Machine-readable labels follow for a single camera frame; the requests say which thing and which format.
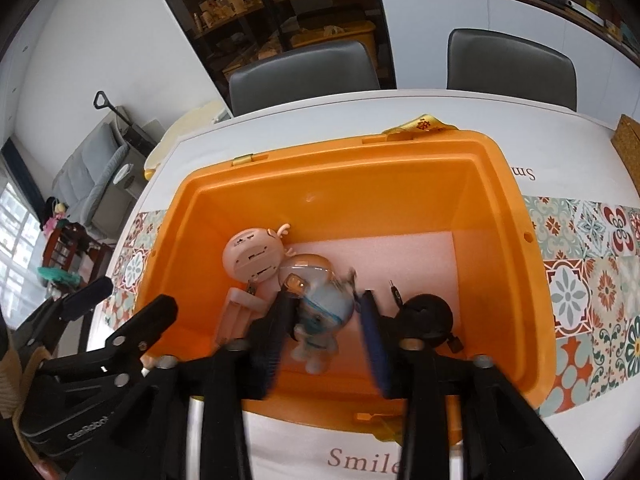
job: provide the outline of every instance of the sofa armrest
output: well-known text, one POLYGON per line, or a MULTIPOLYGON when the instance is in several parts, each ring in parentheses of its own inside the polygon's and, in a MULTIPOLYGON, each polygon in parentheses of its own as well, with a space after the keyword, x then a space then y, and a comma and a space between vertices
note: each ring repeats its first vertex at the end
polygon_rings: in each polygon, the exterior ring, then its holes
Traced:
POLYGON ((94 219, 94 214, 100 205, 100 200, 104 195, 104 191, 111 183, 113 175, 118 171, 118 168, 122 164, 122 161, 125 159, 128 152, 129 146, 124 144, 116 150, 109 160, 100 178, 96 181, 94 188, 89 193, 89 196, 84 200, 82 211, 80 212, 80 223, 82 225, 87 226, 91 224, 94 219))

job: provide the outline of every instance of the black chair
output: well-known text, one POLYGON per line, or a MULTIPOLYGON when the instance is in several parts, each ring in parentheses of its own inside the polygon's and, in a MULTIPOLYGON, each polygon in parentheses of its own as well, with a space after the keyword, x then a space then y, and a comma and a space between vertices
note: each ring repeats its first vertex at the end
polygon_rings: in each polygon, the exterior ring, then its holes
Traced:
POLYGON ((379 89, 376 70, 359 41, 296 48, 245 66, 229 79, 235 116, 311 97, 379 89))
POLYGON ((521 97, 576 109, 574 64, 533 41, 490 30, 449 35, 447 88, 521 97))

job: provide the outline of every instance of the white cabinet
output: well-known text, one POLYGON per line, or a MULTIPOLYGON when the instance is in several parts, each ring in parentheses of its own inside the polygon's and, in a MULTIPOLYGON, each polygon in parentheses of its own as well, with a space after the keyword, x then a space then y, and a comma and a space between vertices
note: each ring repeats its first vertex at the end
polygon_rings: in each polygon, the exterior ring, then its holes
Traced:
POLYGON ((400 89, 446 88, 454 28, 489 26, 487 0, 382 0, 400 89))
POLYGON ((640 68, 627 56, 615 50, 607 89, 596 118, 615 128, 620 120, 620 114, 630 116, 634 113, 639 94, 640 68))
POLYGON ((516 0, 489 0, 489 30, 562 50, 566 20, 516 0))
POLYGON ((607 80, 616 49, 588 30, 567 22, 561 52, 574 64, 578 85, 578 112, 606 120, 600 105, 607 90, 607 80))

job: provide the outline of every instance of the tile pattern tablecloth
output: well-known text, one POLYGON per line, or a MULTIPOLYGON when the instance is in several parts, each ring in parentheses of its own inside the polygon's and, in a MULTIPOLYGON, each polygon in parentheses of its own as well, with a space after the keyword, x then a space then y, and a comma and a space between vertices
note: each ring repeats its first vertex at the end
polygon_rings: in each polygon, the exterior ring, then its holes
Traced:
MULTIPOLYGON (((603 395, 640 372, 640 210, 586 200, 524 196, 533 222, 556 332, 556 380, 542 416, 603 395)), ((166 211, 139 213, 104 303, 117 328, 132 314, 166 211)))

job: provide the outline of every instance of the orange bin wall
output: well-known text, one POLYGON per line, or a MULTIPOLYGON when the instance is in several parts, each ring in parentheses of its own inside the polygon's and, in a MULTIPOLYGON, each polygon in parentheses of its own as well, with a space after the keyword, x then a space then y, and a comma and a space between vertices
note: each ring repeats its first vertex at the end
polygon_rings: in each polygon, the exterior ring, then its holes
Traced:
MULTIPOLYGON (((385 139, 286 148, 185 179, 136 301, 139 309, 163 293, 178 303, 176 323, 150 353, 183 360, 210 354, 228 288, 243 286, 226 275, 222 251, 243 229, 289 223, 287 244, 450 231, 466 355, 491 355, 538 406, 555 375, 554 320, 532 225, 502 152, 476 132, 385 139)), ((269 399, 245 406, 344 431, 367 431, 357 413, 402 412, 400 402, 380 397, 363 360, 348 374, 281 367, 269 399)))

